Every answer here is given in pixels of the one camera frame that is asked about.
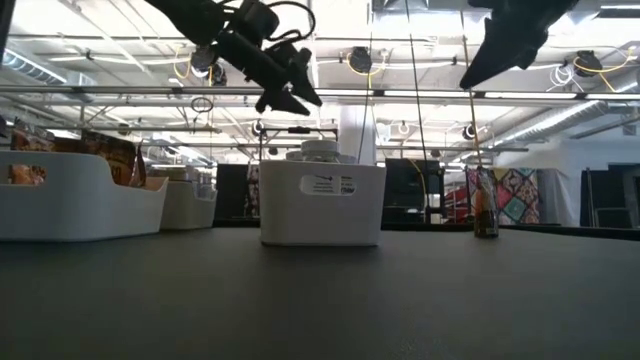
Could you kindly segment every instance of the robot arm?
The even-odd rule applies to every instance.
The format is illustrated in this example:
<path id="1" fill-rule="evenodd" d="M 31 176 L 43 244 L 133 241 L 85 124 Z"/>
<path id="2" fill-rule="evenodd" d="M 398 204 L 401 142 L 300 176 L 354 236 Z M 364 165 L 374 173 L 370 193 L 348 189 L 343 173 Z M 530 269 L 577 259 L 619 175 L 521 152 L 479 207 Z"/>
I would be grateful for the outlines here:
<path id="1" fill-rule="evenodd" d="M 220 3 L 211 0 L 146 1 L 166 15 L 178 31 L 198 46 L 198 59 L 194 58 L 194 61 L 202 63 L 200 66 L 206 68 L 222 58 L 242 71 L 246 81 L 260 85 L 264 93 L 256 104 L 258 112 L 264 112 L 268 105 L 272 110 L 310 115 L 309 110 L 292 95 L 316 106 L 322 105 L 307 77 L 311 52 L 306 48 L 298 51 L 293 46 L 296 41 L 308 37 L 313 28 L 305 36 L 298 30 L 292 30 L 283 35 L 297 33 L 297 37 L 271 38 L 280 23 L 271 10 L 274 6 L 303 7 L 311 15 L 315 27 L 313 13 L 303 5 L 289 1 L 265 5 L 260 0 L 243 0 L 236 9 L 224 5 L 228 0 Z M 262 50 L 264 40 L 281 41 Z"/>
<path id="2" fill-rule="evenodd" d="M 460 87 L 470 89 L 514 66 L 527 69 L 549 37 L 549 27 L 579 0 L 468 0 L 491 9 L 485 37 Z"/>

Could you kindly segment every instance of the tabletop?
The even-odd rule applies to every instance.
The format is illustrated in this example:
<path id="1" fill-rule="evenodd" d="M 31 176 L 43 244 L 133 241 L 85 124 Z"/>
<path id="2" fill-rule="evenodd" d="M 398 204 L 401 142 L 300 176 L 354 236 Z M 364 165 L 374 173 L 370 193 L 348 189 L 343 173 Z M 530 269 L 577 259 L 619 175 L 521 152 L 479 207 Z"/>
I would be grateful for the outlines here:
<path id="1" fill-rule="evenodd" d="M 2 359 L 638 359 L 640 243 L 258 229 L 0 244 Z"/>

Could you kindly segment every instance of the white column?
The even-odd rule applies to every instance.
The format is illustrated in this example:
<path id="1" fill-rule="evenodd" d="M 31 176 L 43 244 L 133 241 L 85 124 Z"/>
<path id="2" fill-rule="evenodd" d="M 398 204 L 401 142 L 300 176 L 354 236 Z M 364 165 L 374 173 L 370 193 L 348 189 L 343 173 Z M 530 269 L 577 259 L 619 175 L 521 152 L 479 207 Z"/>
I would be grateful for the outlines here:
<path id="1" fill-rule="evenodd" d="M 342 107 L 338 143 L 341 154 L 354 156 L 356 159 L 359 157 L 362 165 L 376 164 L 376 128 L 370 106 L 367 107 L 366 119 L 364 106 Z"/>

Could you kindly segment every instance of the snack bag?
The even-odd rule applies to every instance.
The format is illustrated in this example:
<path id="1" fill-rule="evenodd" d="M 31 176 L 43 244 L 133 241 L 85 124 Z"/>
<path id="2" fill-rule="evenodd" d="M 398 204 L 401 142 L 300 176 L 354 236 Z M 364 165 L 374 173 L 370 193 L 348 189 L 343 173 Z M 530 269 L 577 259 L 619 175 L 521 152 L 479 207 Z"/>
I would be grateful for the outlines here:
<path id="1" fill-rule="evenodd" d="M 133 167 L 133 176 L 131 177 L 131 187 L 144 187 L 147 185 L 147 168 L 144 165 L 144 158 L 142 157 L 142 142 L 138 144 L 136 149 L 136 160 Z"/>
<path id="2" fill-rule="evenodd" d="M 16 119 L 11 133 L 11 150 L 51 152 L 54 139 L 52 133 Z M 40 185 L 47 178 L 47 171 L 40 166 L 29 164 L 11 165 L 9 178 L 12 184 Z"/>
<path id="3" fill-rule="evenodd" d="M 107 160 L 116 184 L 131 184 L 137 154 L 133 143 L 86 130 L 82 132 L 82 142 L 86 154 L 98 155 Z"/>
<path id="4" fill-rule="evenodd" d="M 476 213 L 474 234 L 478 238 L 497 238 L 498 202 L 496 200 L 496 178 L 493 171 L 478 167 L 478 190 L 476 191 Z"/>

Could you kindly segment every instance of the ceiling light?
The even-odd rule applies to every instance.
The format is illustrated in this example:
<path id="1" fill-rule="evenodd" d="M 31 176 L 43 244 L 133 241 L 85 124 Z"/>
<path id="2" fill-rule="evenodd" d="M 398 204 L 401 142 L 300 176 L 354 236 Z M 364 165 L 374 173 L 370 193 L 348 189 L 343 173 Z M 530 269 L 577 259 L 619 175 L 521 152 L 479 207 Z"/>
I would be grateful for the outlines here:
<path id="1" fill-rule="evenodd" d="M 182 81 L 178 80 L 178 78 L 170 77 L 169 78 L 169 82 L 172 83 L 172 84 L 176 84 L 176 85 L 178 85 L 180 87 L 184 87 L 184 84 L 182 83 Z"/>
<path id="2" fill-rule="evenodd" d="M 612 10 L 640 10 L 640 5 L 602 5 L 600 9 Z"/>
<path id="3" fill-rule="evenodd" d="M 153 164 L 152 168 L 184 168 L 186 165 L 166 165 L 166 164 Z"/>
<path id="4" fill-rule="evenodd" d="M 573 93 L 527 93 L 527 92 L 488 92 L 484 95 L 490 99 L 574 99 Z"/>
<path id="5" fill-rule="evenodd" d="M 51 130 L 47 130 L 48 132 L 52 133 L 53 135 L 55 135 L 56 137 L 59 138 L 65 138 L 65 139 L 80 139 L 80 135 L 76 134 L 76 133 L 72 133 L 71 131 L 67 131 L 67 130 L 55 130 L 55 129 L 51 129 Z"/>
<path id="6" fill-rule="evenodd" d="M 617 100 L 617 101 L 633 101 L 640 100 L 640 94 L 590 94 L 587 95 L 588 100 Z"/>
<path id="7" fill-rule="evenodd" d="M 391 97 L 416 97 L 414 90 L 386 90 L 385 96 Z M 435 98 L 466 98 L 469 93 L 464 91 L 418 91 L 420 97 L 435 97 Z"/>
<path id="8" fill-rule="evenodd" d="M 398 125 L 398 132 L 402 135 L 407 135 L 409 133 L 409 126 L 402 121 L 402 124 Z"/>
<path id="9" fill-rule="evenodd" d="M 318 96 L 367 96 L 373 95 L 373 91 L 366 90 L 330 90 L 317 89 Z"/>

